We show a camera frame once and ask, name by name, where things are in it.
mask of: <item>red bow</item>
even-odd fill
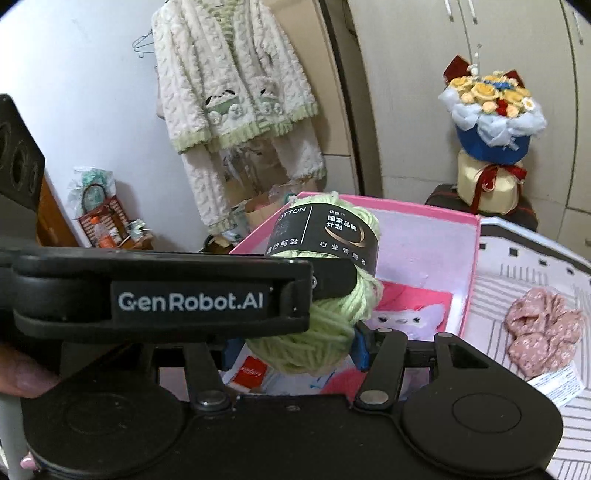
[[[527,175],[526,169],[516,167],[515,165],[487,165],[482,170],[480,177],[478,177],[476,189],[474,190],[474,198],[470,205],[470,212],[474,215],[478,213],[478,206],[480,205],[480,196],[482,195],[482,192],[492,192],[495,189],[496,174],[499,171],[499,168],[504,168],[517,179],[517,193],[518,197],[521,198],[521,184]]]

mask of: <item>screw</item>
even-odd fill
[[[388,394],[382,390],[366,390],[359,396],[359,399],[366,405],[382,405],[389,398]]]
[[[206,390],[197,394],[197,408],[204,411],[219,411],[229,404],[228,395],[220,390]]]

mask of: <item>cabinet handle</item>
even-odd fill
[[[452,6],[449,4],[449,0],[445,0],[445,9],[447,10],[447,16],[449,17],[449,21],[453,22]]]
[[[577,27],[577,33],[579,35],[579,43],[581,45],[583,45],[583,34],[581,33],[581,25],[579,25],[579,16],[577,15],[577,12],[575,12],[573,10],[573,18],[574,18],[574,25],[575,27]]]
[[[478,18],[476,17],[476,10],[474,9],[473,0],[468,0],[468,5],[470,5],[470,13],[472,14],[472,22],[476,25],[478,23]]]

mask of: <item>pink scrunchie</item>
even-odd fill
[[[515,335],[508,349],[511,361],[528,378],[565,367],[576,352],[583,321],[581,311],[568,309],[563,296],[532,288],[505,316],[505,326]]]

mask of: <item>red packaging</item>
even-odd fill
[[[238,373],[232,378],[233,386],[237,385],[246,390],[260,387],[266,372],[267,364],[258,358],[247,356]]]

